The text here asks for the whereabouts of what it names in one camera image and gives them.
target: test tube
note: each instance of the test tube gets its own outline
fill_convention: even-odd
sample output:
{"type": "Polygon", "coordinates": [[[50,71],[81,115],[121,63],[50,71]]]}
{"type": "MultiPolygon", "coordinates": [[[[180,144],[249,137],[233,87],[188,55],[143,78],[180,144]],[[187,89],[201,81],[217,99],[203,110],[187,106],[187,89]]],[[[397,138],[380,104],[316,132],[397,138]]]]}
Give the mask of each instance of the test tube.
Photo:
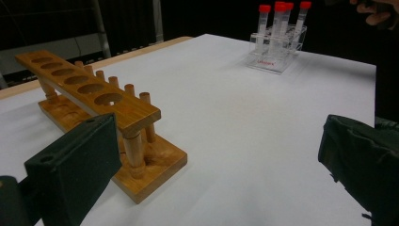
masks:
{"type": "Polygon", "coordinates": [[[287,27],[288,27],[288,23],[290,21],[290,14],[291,14],[291,10],[294,8],[294,3],[286,2],[285,7],[286,7],[286,11],[284,12],[284,14],[282,16],[282,21],[281,21],[280,34],[282,36],[285,36],[285,34],[287,33],[287,27]]]}
{"type": "Polygon", "coordinates": [[[311,2],[301,2],[299,5],[298,19],[296,20],[296,26],[294,31],[294,48],[296,48],[299,41],[300,34],[302,32],[303,24],[305,23],[306,15],[308,14],[308,9],[311,8],[311,2]]]}
{"type": "Polygon", "coordinates": [[[258,39],[257,42],[257,50],[263,51],[263,40],[264,35],[266,34],[267,28],[267,18],[269,16],[271,7],[269,5],[259,5],[259,22],[258,22],[258,39]]]}
{"type": "Polygon", "coordinates": [[[280,32],[281,32],[281,23],[283,20],[283,15],[284,12],[286,11],[285,4],[277,3],[275,4],[275,15],[273,18],[273,27],[272,27],[272,35],[271,35],[271,40],[270,40],[270,48],[269,52],[275,52],[278,50],[282,42],[277,41],[278,38],[281,38],[280,32]]]}

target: white tabletop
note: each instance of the white tabletop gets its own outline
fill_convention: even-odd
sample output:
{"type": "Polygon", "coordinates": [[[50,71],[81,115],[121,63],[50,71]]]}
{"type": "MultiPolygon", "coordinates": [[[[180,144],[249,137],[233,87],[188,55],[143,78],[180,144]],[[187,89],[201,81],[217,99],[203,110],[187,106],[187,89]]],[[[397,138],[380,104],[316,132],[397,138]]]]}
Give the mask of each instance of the white tabletop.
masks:
{"type": "MultiPolygon", "coordinates": [[[[301,52],[277,75],[246,67],[247,52],[204,35],[103,68],[151,94],[157,134],[188,163],[141,204],[110,182],[83,225],[370,225],[317,154],[328,114],[374,124],[375,66],[301,52]]],[[[0,100],[1,175],[21,181],[24,161],[62,136],[43,98],[0,100]]]]}

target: red cap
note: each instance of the red cap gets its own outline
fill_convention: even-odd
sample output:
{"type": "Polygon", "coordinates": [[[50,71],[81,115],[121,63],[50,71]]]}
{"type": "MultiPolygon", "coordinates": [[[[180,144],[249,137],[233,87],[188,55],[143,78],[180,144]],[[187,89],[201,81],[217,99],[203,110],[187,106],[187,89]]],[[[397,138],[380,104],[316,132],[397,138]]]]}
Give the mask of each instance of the red cap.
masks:
{"type": "Polygon", "coordinates": [[[260,12],[269,12],[271,7],[269,5],[260,5],[259,6],[259,11],[260,12]]]}
{"type": "Polygon", "coordinates": [[[301,2],[299,7],[308,9],[311,7],[311,2],[301,2]]]}
{"type": "Polygon", "coordinates": [[[286,10],[287,10],[287,7],[285,7],[285,4],[276,4],[275,5],[275,11],[284,12],[286,10]]]}
{"type": "Polygon", "coordinates": [[[294,8],[294,3],[285,3],[285,7],[287,7],[287,10],[292,10],[294,8]]]}

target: wooden base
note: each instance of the wooden base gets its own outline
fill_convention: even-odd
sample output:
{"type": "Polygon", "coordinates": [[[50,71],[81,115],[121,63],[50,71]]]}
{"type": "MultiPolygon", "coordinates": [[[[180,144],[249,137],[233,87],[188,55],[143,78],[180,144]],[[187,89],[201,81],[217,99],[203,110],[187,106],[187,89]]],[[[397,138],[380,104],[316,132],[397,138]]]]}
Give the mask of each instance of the wooden base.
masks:
{"type": "MultiPolygon", "coordinates": [[[[91,118],[86,111],[62,95],[59,96],[57,104],[50,105],[47,101],[42,101],[39,102],[39,106],[64,132],[91,118]]],[[[131,176],[134,169],[127,161],[123,142],[120,140],[122,167],[112,178],[135,203],[141,203],[187,163],[187,153],[159,136],[156,136],[155,142],[148,143],[145,134],[141,133],[146,164],[143,177],[135,179],[131,176]]]]}

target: dark green object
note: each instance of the dark green object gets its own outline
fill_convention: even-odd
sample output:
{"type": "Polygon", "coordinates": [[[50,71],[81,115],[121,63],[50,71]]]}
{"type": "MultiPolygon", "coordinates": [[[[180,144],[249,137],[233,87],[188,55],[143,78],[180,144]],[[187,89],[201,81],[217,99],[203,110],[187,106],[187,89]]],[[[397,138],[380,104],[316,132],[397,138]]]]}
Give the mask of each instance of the dark green object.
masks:
{"type": "Polygon", "coordinates": [[[11,211],[0,214],[0,225],[34,225],[40,218],[46,226],[80,225],[121,167],[114,114],[81,122],[24,164],[28,176],[0,190],[0,206],[11,211]],[[24,220],[14,224],[15,217],[24,220]]]}
{"type": "Polygon", "coordinates": [[[399,225],[399,125],[379,121],[375,128],[329,115],[319,161],[361,206],[375,226],[399,225]]]}

